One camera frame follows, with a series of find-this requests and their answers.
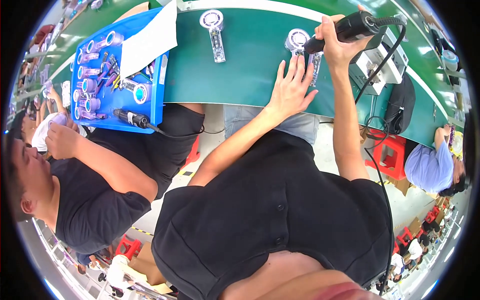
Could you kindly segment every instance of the white machine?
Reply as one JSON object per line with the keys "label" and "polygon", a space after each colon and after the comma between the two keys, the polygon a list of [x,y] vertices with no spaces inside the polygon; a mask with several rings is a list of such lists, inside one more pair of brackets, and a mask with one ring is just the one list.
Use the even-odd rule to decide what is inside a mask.
{"label": "white machine", "polygon": [[[384,60],[396,37],[390,28],[386,27],[382,40],[378,40],[378,46],[363,51],[354,63],[350,63],[348,73],[353,81],[362,87],[369,76],[377,69],[378,65]],[[402,82],[403,72],[408,65],[408,58],[399,45],[392,57],[372,79],[371,83],[365,88],[364,93],[369,95],[380,95],[385,84],[399,84]]]}

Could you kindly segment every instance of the white t-shirt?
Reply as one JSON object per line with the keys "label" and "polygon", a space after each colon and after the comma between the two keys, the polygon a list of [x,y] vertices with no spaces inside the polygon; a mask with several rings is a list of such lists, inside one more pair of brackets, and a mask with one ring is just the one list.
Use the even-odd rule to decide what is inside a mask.
{"label": "white t-shirt", "polygon": [[[47,137],[47,132],[48,132],[48,122],[58,114],[60,114],[60,112],[54,112],[52,114],[49,114],[45,118],[45,120],[43,120],[35,130],[32,137],[32,147],[36,147],[37,151],[47,150],[47,144],[45,143],[45,138]],[[78,129],[80,130],[81,135],[87,136],[87,132],[82,126],[78,126]]]}
{"label": "white t-shirt", "polygon": [[392,261],[390,262],[390,265],[395,267],[395,269],[393,269],[393,273],[395,275],[400,274],[400,272],[402,271],[402,267],[405,265],[403,257],[398,253],[394,253],[392,255]]}
{"label": "white t-shirt", "polygon": [[423,248],[420,246],[418,239],[414,239],[412,243],[410,243],[410,247],[408,248],[408,252],[410,252],[410,259],[416,260],[420,257],[423,253]]}

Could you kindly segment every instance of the chair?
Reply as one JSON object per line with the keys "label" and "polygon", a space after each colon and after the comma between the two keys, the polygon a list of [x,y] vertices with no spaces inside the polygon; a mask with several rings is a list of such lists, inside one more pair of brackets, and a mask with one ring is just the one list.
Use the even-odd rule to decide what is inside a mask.
{"label": "chair", "polygon": [[138,255],[138,253],[140,253],[141,245],[142,242],[139,240],[129,240],[127,235],[124,234],[119,246],[117,247],[117,250],[115,251],[115,255],[122,254],[131,260],[134,255]]}
{"label": "chair", "polygon": [[[381,133],[379,130],[371,130],[372,133],[378,133],[375,137],[384,138],[385,133]],[[405,143],[406,139],[398,135],[389,135],[381,146],[376,147],[373,150],[373,159],[377,162],[380,172],[388,175],[396,180],[402,180],[406,177],[405,170],[403,169],[403,160],[405,157]],[[382,157],[383,145],[393,149],[392,156],[387,155],[382,161],[385,166],[380,164]],[[375,168],[375,163],[371,160],[365,160],[365,165]]]}
{"label": "chair", "polygon": [[427,212],[427,216],[425,217],[425,221],[427,221],[427,223],[431,223],[435,220],[435,215],[432,213],[432,212]]}
{"label": "chair", "polygon": [[396,238],[405,246],[408,246],[408,242],[405,241],[405,236],[408,236],[408,240],[413,240],[413,236],[407,226],[403,227],[403,234],[397,235]]}
{"label": "chair", "polygon": [[193,143],[190,154],[188,154],[187,156],[187,161],[185,162],[185,165],[183,165],[183,167],[181,167],[180,170],[186,167],[189,163],[195,162],[200,158],[200,152],[197,152],[197,150],[198,150],[198,136],[195,142]]}
{"label": "chair", "polygon": [[440,213],[440,209],[438,209],[437,206],[434,206],[432,212],[433,212],[433,215],[434,215],[435,217],[437,217],[438,214]]}
{"label": "chair", "polygon": [[392,255],[393,255],[394,253],[398,253],[398,251],[400,251],[400,247],[398,246],[398,244],[396,243],[396,241],[394,241],[393,243],[394,243],[394,244],[393,244],[393,253],[392,253]]}
{"label": "chair", "polygon": [[415,236],[415,238],[418,239],[422,235],[422,233],[424,233],[424,231],[422,228],[420,228],[420,232]]}

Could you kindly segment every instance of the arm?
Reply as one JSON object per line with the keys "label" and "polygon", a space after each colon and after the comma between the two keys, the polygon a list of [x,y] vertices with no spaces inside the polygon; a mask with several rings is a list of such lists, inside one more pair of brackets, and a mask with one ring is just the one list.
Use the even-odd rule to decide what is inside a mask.
{"label": "arm", "polygon": [[[364,8],[359,5],[359,10],[364,10]],[[348,180],[369,179],[360,153],[357,109],[348,78],[348,64],[357,53],[365,49],[370,38],[364,38],[354,43],[339,42],[336,37],[335,22],[343,17],[343,15],[323,16],[322,24],[315,29],[316,38],[325,40],[324,54],[334,88],[333,148],[335,161],[340,176]]]}
{"label": "arm", "polygon": [[67,126],[52,123],[45,143],[55,159],[75,157],[100,174],[119,193],[135,192],[149,202],[156,198],[158,185],[126,158],[91,142]]}
{"label": "arm", "polygon": [[63,102],[62,102],[59,94],[57,93],[57,91],[55,91],[55,89],[53,88],[53,86],[50,88],[50,92],[47,96],[50,99],[55,100],[55,103],[57,104],[58,112],[67,113],[67,109],[65,107],[63,107]]}
{"label": "arm", "polygon": [[443,142],[446,143],[445,137],[450,135],[450,126],[445,125],[443,128],[439,127],[435,130],[435,149],[438,151]]}
{"label": "arm", "polygon": [[312,102],[317,90],[306,97],[308,85],[313,77],[313,64],[305,73],[304,57],[293,56],[286,77],[283,77],[285,61],[280,63],[277,78],[268,105],[250,123],[234,133],[218,146],[202,162],[188,185],[205,186],[215,176],[239,159],[265,133],[269,132],[286,118],[304,111]]}

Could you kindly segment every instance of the cardboard box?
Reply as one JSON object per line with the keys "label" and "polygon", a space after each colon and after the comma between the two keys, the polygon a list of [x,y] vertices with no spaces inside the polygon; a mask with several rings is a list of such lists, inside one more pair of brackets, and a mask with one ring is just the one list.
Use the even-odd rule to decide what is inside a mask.
{"label": "cardboard box", "polygon": [[130,260],[128,266],[138,273],[145,274],[147,276],[147,283],[151,286],[167,282],[155,264],[152,254],[152,244],[150,242],[145,242],[140,253],[138,253],[137,257],[133,257]]}
{"label": "cardboard box", "polygon": [[412,184],[410,183],[410,181],[408,181],[408,179],[405,177],[403,178],[402,180],[396,180],[390,176],[387,176],[387,180],[391,183],[393,183],[393,185],[395,185],[395,187],[400,190],[404,196],[407,195],[407,191],[408,189],[412,186]]}
{"label": "cardboard box", "polygon": [[421,229],[420,220],[417,217],[415,217],[415,219],[413,219],[413,221],[410,223],[408,229],[410,230],[410,233],[412,234],[413,238],[415,238],[416,235],[420,233],[420,229]]}

